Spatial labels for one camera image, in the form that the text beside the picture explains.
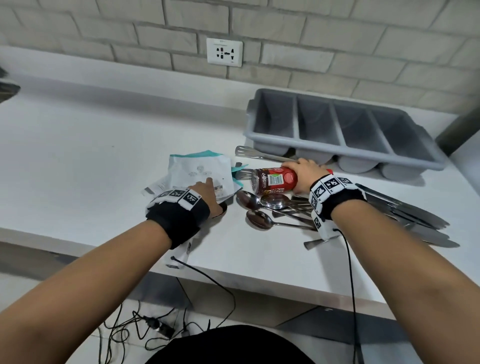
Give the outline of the grey cutlery tray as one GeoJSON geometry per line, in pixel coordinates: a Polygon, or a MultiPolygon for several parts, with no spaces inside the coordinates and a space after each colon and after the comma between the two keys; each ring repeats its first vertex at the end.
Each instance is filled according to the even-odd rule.
{"type": "Polygon", "coordinates": [[[255,149],[325,164],[337,158],[346,173],[379,168],[405,182],[442,171],[447,157],[429,133],[398,108],[275,89],[258,89],[246,110],[244,136],[255,149]]]}

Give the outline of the black left wristband with markers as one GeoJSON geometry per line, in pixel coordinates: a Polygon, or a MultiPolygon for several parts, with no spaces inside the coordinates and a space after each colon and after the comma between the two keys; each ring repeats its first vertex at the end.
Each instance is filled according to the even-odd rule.
{"type": "Polygon", "coordinates": [[[171,250],[193,238],[208,220],[210,209],[201,195],[189,188],[167,190],[146,206],[145,217],[157,223],[171,240],[171,250]]]}

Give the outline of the person's right hand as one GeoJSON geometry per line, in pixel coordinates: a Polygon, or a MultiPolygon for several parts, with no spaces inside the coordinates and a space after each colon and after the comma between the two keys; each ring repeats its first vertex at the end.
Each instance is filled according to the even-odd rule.
{"type": "Polygon", "coordinates": [[[331,175],[326,166],[321,165],[320,171],[317,173],[296,173],[297,184],[293,189],[293,193],[296,195],[308,194],[310,188],[315,182],[324,176],[331,175]]]}

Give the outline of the person's left forearm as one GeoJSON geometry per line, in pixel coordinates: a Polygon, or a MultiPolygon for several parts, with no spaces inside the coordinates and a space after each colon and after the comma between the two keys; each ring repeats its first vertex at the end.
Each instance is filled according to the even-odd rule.
{"type": "Polygon", "coordinates": [[[147,220],[39,283],[0,312],[0,364],[65,364],[170,247],[147,220]]]}

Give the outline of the person's black clothing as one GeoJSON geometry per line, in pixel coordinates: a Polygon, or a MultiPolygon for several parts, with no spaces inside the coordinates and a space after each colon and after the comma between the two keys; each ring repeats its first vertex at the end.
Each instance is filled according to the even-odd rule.
{"type": "Polygon", "coordinates": [[[280,335],[251,325],[230,325],[173,339],[145,364],[315,364],[280,335]]]}

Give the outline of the person's right forearm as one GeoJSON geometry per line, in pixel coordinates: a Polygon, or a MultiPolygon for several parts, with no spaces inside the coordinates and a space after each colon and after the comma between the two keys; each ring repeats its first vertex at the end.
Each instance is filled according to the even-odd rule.
{"type": "Polygon", "coordinates": [[[364,201],[331,217],[423,364],[480,364],[480,287],[364,201]]]}

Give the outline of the black right wristband with markers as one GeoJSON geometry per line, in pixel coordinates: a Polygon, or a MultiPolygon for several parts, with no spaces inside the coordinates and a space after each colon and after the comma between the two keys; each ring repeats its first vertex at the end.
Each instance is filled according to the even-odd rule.
{"type": "Polygon", "coordinates": [[[319,217],[323,221],[332,220],[333,210],[340,204],[352,200],[367,202],[365,192],[348,178],[330,174],[316,180],[310,186],[311,216],[319,217]]]}

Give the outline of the white wall socket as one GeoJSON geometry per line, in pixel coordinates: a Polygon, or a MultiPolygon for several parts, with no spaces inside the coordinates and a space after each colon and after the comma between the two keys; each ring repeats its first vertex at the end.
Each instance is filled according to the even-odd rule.
{"type": "Polygon", "coordinates": [[[217,38],[206,39],[207,63],[241,68],[243,42],[217,38]]]}

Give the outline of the metal spoon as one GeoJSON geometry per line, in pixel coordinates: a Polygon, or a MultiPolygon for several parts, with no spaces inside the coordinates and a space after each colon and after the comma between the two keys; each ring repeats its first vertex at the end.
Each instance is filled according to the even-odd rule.
{"type": "Polygon", "coordinates": [[[257,211],[263,209],[265,206],[262,204],[260,197],[252,192],[240,190],[236,193],[236,200],[245,209],[251,211],[257,211]]]}
{"type": "Polygon", "coordinates": [[[269,229],[273,228],[274,226],[283,226],[283,227],[298,228],[298,229],[302,229],[302,230],[315,231],[315,228],[310,227],[310,226],[296,225],[296,224],[283,223],[283,222],[275,222],[266,213],[264,213],[262,211],[257,211],[257,210],[253,210],[253,211],[248,210],[246,212],[246,218],[252,225],[254,225],[255,227],[258,227],[262,230],[269,230],[269,229]]]}
{"type": "Polygon", "coordinates": [[[313,208],[305,202],[292,201],[290,197],[281,193],[270,193],[260,198],[261,204],[273,210],[311,211],[313,208]]]}

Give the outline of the dark object at counter edge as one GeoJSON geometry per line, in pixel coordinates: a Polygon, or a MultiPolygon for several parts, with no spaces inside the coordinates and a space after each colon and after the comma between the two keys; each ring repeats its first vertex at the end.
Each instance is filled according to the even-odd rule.
{"type": "Polygon", "coordinates": [[[17,95],[21,86],[7,81],[8,72],[0,66],[0,104],[17,95]]]}

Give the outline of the red labelled can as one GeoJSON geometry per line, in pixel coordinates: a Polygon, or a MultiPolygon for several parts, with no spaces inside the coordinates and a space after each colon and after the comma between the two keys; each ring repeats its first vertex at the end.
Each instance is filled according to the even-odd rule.
{"type": "Polygon", "coordinates": [[[252,193],[258,197],[273,193],[295,194],[293,189],[298,181],[293,170],[282,166],[254,169],[250,180],[252,193]]]}

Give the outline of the white and teal pouch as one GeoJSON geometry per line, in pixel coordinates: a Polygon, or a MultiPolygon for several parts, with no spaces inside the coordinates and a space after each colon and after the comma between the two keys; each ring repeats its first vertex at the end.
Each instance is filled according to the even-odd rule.
{"type": "Polygon", "coordinates": [[[229,156],[210,150],[188,155],[173,154],[169,156],[167,174],[144,188],[141,194],[158,197],[166,191],[185,189],[212,178],[217,202],[221,203],[243,189],[243,184],[232,175],[240,170],[241,167],[232,166],[229,156]]]}

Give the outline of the black power adapter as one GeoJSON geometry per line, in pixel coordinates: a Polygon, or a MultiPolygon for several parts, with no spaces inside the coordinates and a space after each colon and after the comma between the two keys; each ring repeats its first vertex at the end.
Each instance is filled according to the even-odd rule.
{"type": "Polygon", "coordinates": [[[172,325],[166,324],[157,317],[143,316],[149,329],[156,331],[163,339],[172,339],[175,333],[175,328],[172,325]]]}

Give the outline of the black wristband with markers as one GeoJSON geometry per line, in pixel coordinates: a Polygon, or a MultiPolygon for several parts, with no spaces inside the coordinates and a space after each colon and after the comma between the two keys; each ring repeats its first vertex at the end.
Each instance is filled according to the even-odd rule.
{"type": "Polygon", "coordinates": [[[365,192],[348,178],[330,174],[316,180],[310,186],[311,216],[319,217],[323,221],[332,220],[333,210],[340,204],[352,200],[367,202],[365,192]]]}
{"type": "Polygon", "coordinates": [[[171,240],[171,250],[193,238],[208,220],[210,209],[201,195],[189,188],[167,190],[146,206],[145,217],[157,223],[171,240]]]}

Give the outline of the person's left hand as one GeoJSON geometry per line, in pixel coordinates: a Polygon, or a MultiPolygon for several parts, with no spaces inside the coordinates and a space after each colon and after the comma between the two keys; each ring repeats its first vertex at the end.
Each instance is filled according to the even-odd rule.
{"type": "Polygon", "coordinates": [[[210,218],[216,218],[224,213],[223,207],[217,203],[215,193],[198,193],[210,210],[210,218]]]}

